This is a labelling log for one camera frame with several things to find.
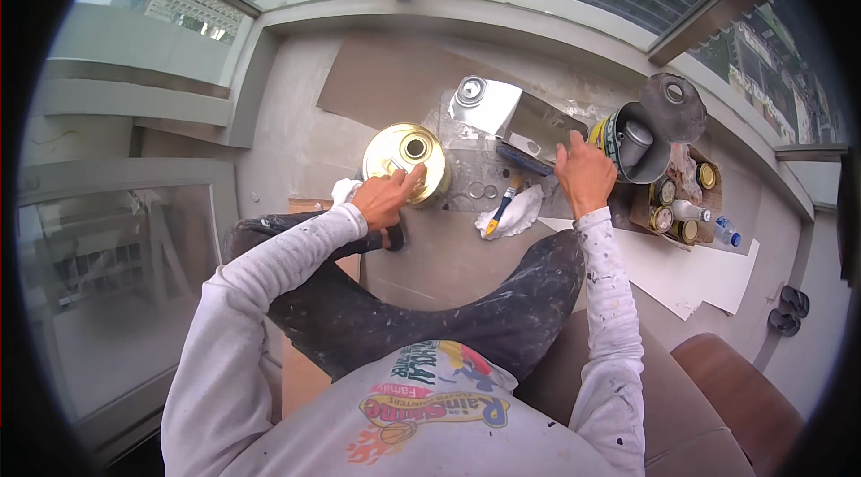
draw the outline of paint-stained shirt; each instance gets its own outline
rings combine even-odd
[[[507,371],[447,340],[367,364],[272,424],[260,368],[264,314],[368,232],[348,203],[267,240],[203,284],[162,419],[165,473],[644,474],[639,323],[608,208],[575,227],[587,259],[591,361],[569,427],[516,399]]]

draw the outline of paint brush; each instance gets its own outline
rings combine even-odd
[[[505,190],[505,195],[502,197],[502,203],[500,203],[500,209],[496,211],[496,214],[487,224],[487,236],[493,234],[493,231],[496,230],[496,227],[500,225],[500,219],[502,218],[502,213],[505,212],[505,208],[511,204],[511,199],[514,198],[514,195],[517,193],[517,190],[520,189],[520,184],[523,183],[523,175],[516,174],[511,179],[511,185],[508,186],[508,189]]]

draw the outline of white rag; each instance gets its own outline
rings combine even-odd
[[[359,189],[364,182],[361,180],[350,180],[349,178],[341,178],[335,182],[331,189],[331,207],[335,208],[344,203],[349,203],[356,196],[356,190]]]
[[[487,235],[487,224],[493,219],[496,210],[479,213],[479,219],[475,221],[475,228],[479,229],[483,239],[496,239],[502,236],[520,234],[535,222],[538,212],[541,211],[543,198],[544,192],[542,192],[541,186],[536,184],[528,190],[514,195],[508,208],[502,213],[500,224],[493,231],[493,234]]]

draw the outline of leg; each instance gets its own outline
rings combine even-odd
[[[497,290],[459,309],[455,340],[522,381],[571,316],[585,275],[573,229],[539,240]]]
[[[266,224],[242,221],[228,236],[226,257],[318,214],[266,216]],[[574,231],[563,231],[531,246],[520,266],[485,298],[447,311],[411,311],[374,298],[333,262],[379,248],[372,245],[365,239],[342,247],[270,306],[270,319],[334,381],[407,344],[430,339],[465,343],[522,380],[570,315],[585,272]]]

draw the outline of man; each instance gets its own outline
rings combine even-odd
[[[332,262],[394,241],[421,166],[302,222],[239,224],[165,405],[167,475],[643,474],[643,350],[607,207],[617,173],[576,132],[571,146],[558,146],[555,174],[576,231],[536,243],[464,308],[389,306]],[[511,392],[570,315],[584,255],[591,361],[565,428]],[[278,425],[260,370],[267,313],[335,381]]]

